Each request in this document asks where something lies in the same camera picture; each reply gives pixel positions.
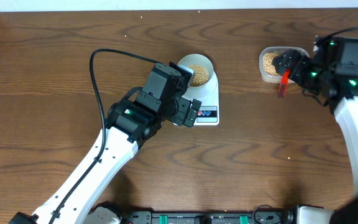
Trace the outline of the red plastic measuring scoop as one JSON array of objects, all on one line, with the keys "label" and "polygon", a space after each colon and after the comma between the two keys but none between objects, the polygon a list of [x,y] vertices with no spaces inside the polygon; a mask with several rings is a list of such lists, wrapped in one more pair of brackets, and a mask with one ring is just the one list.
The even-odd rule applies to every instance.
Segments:
[{"label": "red plastic measuring scoop", "polygon": [[290,74],[290,70],[287,69],[284,74],[282,75],[282,79],[280,82],[279,90],[278,90],[278,96],[280,98],[283,98],[286,95],[287,89],[288,89],[288,77]]}]

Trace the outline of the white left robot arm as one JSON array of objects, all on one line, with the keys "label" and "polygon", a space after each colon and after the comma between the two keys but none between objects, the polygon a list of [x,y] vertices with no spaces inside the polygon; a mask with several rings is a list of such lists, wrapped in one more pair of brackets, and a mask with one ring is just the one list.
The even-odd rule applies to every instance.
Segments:
[{"label": "white left robot arm", "polygon": [[92,148],[64,184],[33,214],[16,213],[11,223],[89,223],[93,205],[113,177],[166,120],[192,127],[199,100],[184,94],[195,73],[170,63],[156,63],[144,86],[131,88],[103,118]]}]

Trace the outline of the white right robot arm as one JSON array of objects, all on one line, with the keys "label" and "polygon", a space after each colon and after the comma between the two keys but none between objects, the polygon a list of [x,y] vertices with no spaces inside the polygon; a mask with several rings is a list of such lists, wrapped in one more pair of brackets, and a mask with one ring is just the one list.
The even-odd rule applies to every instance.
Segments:
[{"label": "white right robot arm", "polygon": [[313,98],[322,96],[339,125],[351,162],[354,198],[337,210],[297,205],[284,223],[358,223],[358,39],[324,37],[316,40],[309,58],[288,49],[272,64],[283,80],[290,79]]}]

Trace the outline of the white plastic bowl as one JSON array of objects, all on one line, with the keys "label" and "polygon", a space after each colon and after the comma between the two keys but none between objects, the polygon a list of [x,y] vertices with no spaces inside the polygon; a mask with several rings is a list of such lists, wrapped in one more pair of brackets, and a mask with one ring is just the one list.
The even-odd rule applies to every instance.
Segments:
[{"label": "white plastic bowl", "polygon": [[194,71],[194,76],[185,96],[200,100],[211,94],[209,86],[213,76],[213,64],[208,57],[201,54],[190,54],[183,57],[179,61],[179,65]]}]

